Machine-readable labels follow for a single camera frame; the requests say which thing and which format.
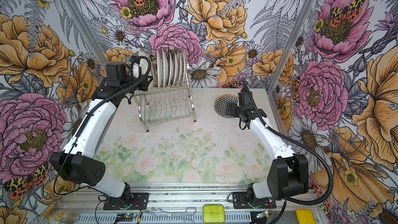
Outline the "plain white plate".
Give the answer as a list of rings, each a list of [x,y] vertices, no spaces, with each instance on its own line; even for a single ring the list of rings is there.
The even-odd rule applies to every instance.
[[[215,111],[225,118],[238,117],[238,97],[225,94],[218,97],[214,104]]]

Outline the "chrome wire dish rack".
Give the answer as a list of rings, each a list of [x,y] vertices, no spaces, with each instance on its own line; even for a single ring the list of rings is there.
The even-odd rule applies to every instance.
[[[170,53],[169,57],[169,79],[170,79]],[[197,121],[195,105],[191,90],[190,66],[186,55],[186,73],[182,86],[158,89],[157,55],[154,57],[154,86],[149,91],[138,91],[133,99],[138,107],[138,118],[146,132],[149,132],[151,124],[172,121],[183,118],[192,118]]]

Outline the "red floral pattern plate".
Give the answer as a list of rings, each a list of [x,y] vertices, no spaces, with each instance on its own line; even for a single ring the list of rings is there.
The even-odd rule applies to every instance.
[[[163,89],[163,57],[160,51],[157,51],[157,73],[158,73],[158,89]]]

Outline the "yellow rimmed white plate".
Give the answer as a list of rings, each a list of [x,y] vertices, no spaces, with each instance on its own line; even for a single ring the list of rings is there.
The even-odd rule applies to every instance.
[[[149,91],[154,86],[154,68],[150,55],[144,51],[138,52],[137,79],[141,82],[140,90]]]

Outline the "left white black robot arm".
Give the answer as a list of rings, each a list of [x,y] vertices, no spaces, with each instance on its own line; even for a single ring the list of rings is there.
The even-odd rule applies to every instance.
[[[133,204],[130,186],[107,173],[105,164],[96,160],[95,154],[121,101],[131,99],[137,90],[148,90],[153,80],[151,62],[140,59],[106,65],[107,76],[95,89],[77,131],[62,151],[53,152],[49,158],[57,172],[56,179],[92,188],[102,193],[112,207],[121,209]]]

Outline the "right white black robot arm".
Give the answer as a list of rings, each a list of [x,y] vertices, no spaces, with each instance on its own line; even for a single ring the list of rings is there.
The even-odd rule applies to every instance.
[[[252,92],[242,89],[238,103],[228,103],[226,114],[239,118],[244,129],[249,129],[260,141],[272,160],[267,178],[251,183],[247,199],[252,206],[261,206],[267,200],[282,200],[308,193],[308,160],[287,145],[282,134],[275,131],[265,112],[255,106]]]

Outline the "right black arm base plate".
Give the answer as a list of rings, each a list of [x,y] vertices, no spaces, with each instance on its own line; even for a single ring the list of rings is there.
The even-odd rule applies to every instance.
[[[269,198],[256,198],[247,192],[233,192],[232,203],[235,209],[274,209],[276,202]]]

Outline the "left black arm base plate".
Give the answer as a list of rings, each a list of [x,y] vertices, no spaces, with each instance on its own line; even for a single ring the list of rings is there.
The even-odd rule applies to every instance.
[[[132,193],[120,198],[110,198],[106,200],[103,210],[145,210],[148,204],[148,193]]]

